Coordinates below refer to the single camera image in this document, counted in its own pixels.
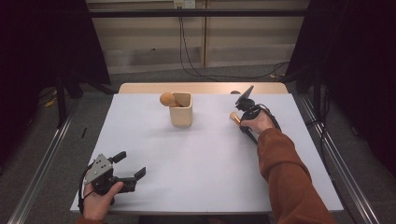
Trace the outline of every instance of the table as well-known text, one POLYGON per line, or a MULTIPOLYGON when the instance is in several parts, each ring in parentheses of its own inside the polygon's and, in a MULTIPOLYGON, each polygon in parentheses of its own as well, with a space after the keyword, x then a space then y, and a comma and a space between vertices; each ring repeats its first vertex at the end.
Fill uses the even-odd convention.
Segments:
MULTIPOLYGON (((229 92, 243 92, 250 85, 255 86, 251 98, 269 105, 284 133, 294 141, 325 204, 332 211, 342 210, 296 104, 283 84, 128 83, 114 96, 92 159, 98 153, 110 157, 125 150, 128 157, 115 165, 115 175, 130 176, 143 166, 147 166, 147 175, 139 180, 136 192, 116 197, 111 212, 271 212, 256 146, 228 119, 238 98, 229 92), (170 124, 167 108, 159 103, 164 91, 193 93, 194 122, 190 128, 178 129, 170 124), (258 94, 264 92, 276 94, 258 94)), ((77 212, 76 200, 71 210, 77 212)))

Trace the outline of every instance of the finger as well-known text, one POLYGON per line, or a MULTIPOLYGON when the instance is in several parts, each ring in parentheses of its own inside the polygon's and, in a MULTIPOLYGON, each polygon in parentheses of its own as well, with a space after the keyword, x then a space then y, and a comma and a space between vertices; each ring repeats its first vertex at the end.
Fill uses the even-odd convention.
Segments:
POLYGON ((120 190, 123 187, 123 182, 117 182, 115 185, 113 185, 113 187, 111 187, 111 189, 108 191, 108 193, 106 194, 106 197, 108 199, 112 199, 114 198, 114 196, 116 196, 116 194, 118 192, 120 192, 120 190))
POLYGON ((251 119, 244 119, 241 121, 241 126, 248 126, 250 127, 250 125, 253 123, 253 120, 251 119))

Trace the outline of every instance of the beige cup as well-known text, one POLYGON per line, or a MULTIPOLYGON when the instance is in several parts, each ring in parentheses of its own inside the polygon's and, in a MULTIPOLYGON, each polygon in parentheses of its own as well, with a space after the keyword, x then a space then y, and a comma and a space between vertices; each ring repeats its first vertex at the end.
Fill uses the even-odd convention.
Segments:
POLYGON ((183 107, 169 107, 172 124, 188 127, 192 124, 192 97, 188 92, 173 92, 175 100, 183 107))

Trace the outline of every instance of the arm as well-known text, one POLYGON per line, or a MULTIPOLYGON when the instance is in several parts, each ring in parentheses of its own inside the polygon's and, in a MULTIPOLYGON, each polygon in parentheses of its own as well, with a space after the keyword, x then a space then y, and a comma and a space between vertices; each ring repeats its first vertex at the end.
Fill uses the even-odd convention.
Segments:
POLYGON ((275 129, 263 112, 241 124, 260 135, 257 147, 260 172, 269 185, 276 222, 334 223, 292 141, 275 129))
POLYGON ((92 184, 84 188, 84 214, 76 224, 103 224, 110 207, 111 200, 122 189, 123 183, 118 182, 105 195, 96 194, 92 184))

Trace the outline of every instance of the cable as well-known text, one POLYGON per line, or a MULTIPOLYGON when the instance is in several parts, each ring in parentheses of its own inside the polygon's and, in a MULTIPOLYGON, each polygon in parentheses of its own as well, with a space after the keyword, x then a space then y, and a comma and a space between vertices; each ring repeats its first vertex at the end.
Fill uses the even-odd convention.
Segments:
MULTIPOLYGON (((330 179, 332 181, 332 185, 334 186, 334 189, 337 192, 337 195, 338 195, 338 197, 340 199, 341 204, 344 206, 344 208, 348 212, 348 214, 349 214, 350 218, 352 219, 353 223, 356 224, 358 222, 352 216, 352 213, 350 212, 349 208, 347 207, 347 204, 345 203, 344 198, 342 197, 339 188, 335 185, 335 179, 332 178, 331 173, 330 173, 330 169, 329 169, 329 165, 328 165, 328 163, 326 161, 326 156, 325 156, 325 152, 324 152, 323 142, 325 140, 325 133, 327 132, 327 129, 326 129, 326 118, 327 118, 327 115, 329 114, 329 111, 330 111, 330 94, 329 94, 329 90, 326 87, 326 90, 325 90, 325 93, 324 93, 324 96, 323 96, 323 106, 322 106, 322 108, 320 110, 320 120, 322 120, 322 124, 323 124, 322 132, 320 134, 320 157, 322 158, 323 165, 324 165, 324 167, 326 169, 327 174, 329 175, 329 177, 330 177, 330 179)), ((315 123, 315 122, 318 122, 318 120, 314 119, 314 120, 311 120, 311 121, 308 121, 308 122, 315 123)))
POLYGON ((288 74, 287 76, 282 77, 280 80, 278 80, 278 82, 282 82, 282 83, 292 82, 295 79, 297 79, 297 77, 304 76, 304 74, 306 74, 306 73, 310 73, 311 70, 312 70, 312 68, 310 66, 302 66, 297 71, 294 71, 291 74, 288 74))
POLYGON ((88 165, 88 166, 85 168, 84 172, 82 173, 81 177, 80 177, 79 180, 78 180, 78 208, 79 208, 79 212, 80 212, 82 215, 84 214, 84 199, 85 199, 86 197, 88 197, 88 195, 90 195, 90 193, 89 193, 89 194, 88 194, 87 196, 85 196, 85 197, 82 196, 82 194, 83 194, 82 185, 83 185, 83 181, 84 181, 85 175, 86 175, 87 172, 92 168, 92 166, 93 166, 93 163, 91 163, 90 165, 88 165))
POLYGON ((95 192, 95 190, 89 192, 87 195, 84 196, 84 199, 86 199, 88 196, 90 196, 90 195, 91 195, 92 193, 94 193, 94 192, 95 192))
POLYGON ((180 62, 181 62, 181 66, 183 67, 183 70, 184 70, 187 74, 189 74, 189 75, 191 75, 191 76, 194 76, 194 77, 205 77, 205 78, 208 78, 208 79, 210 79, 210 80, 217 81, 217 82, 219 82, 219 81, 216 80, 216 79, 214 79, 213 77, 251 78, 251 79, 254 79, 254 78, 260 78, 260 77, 268 77, 268 76, 272 75, 273 73, 275 73, 276 70, 278 70, 279 68, 281 68, 283 65, 289 63, 289 62, 277 63, 277 64, 274 65, 274 68, 273 68, 273 70, 272 70, 271 72, 269 72, 269 73, 267 73, 267 74, 264 74, 264 75, 261 75, 261 76, 256 76, 256 77, 202 75, 201 73, 199 73, 199 72, 194 68, 194 66, 193 66, 192 63, 191 63, 190 55, 189 55, 189 52, 188 52, 188 50, 187 50, 186 37, 185 37, 185 34, 184 34, 184 22, 183 22, 183 18, 182 18, 182 17, 179 17, 179 25, 180 25, 180 62), (196 74, 190 73, 190 72, 185 68, 185 66, 184 66, 184 63, 183 63, 182 57, 181 57, 181 51, 182 51, 181 49, 182 49, 182 46, 183 46, 182 42, 184 42, 184 49, 185 49, 185 51, 186 51, 187 58, 188 58, 188 60, 189 60, 190 66, 191 66, 192 70, 193 70, 196 74))
POLYGON ((212 77, 206 77, 206 76, 201 75, 201 74, 194 68, 194 66, 192 66, 192 63, 191 63, 191 60, 190 60, 190 55, 189 55, 189 52, 188 52, 188 50, 187 50, 186 37, 184 36, 184 25, 183 25, 183 18, 182 18, 182 17, 179 17, 179 18, 178 18, 178 23, 179 23, 179 25, 180 25, 180 63, 181 63, 181 66, 183 67, 183 70, 184 70, 187 74, 189 74, 189 75, 191 75, 191 76, 194 76, 194 77, 205 77, 205 78, 208 78, 208 79, 210 79, 210 80, 219 82, 218 80, 215 80, 215 79, 212 78, 212 77), (186 51, 187 58, 189 59, 190 66, 191 66, 192 70, 194 70, 194 72, 196 73, 196 75, 193 74, 193 73, 190 73, 190 72, 184 67, 184 63, 183 63, 183 60, 182 60, 182 57, 181 57, 182 42, 184 42, 184 49, 185 49, 185 51, 186 51))

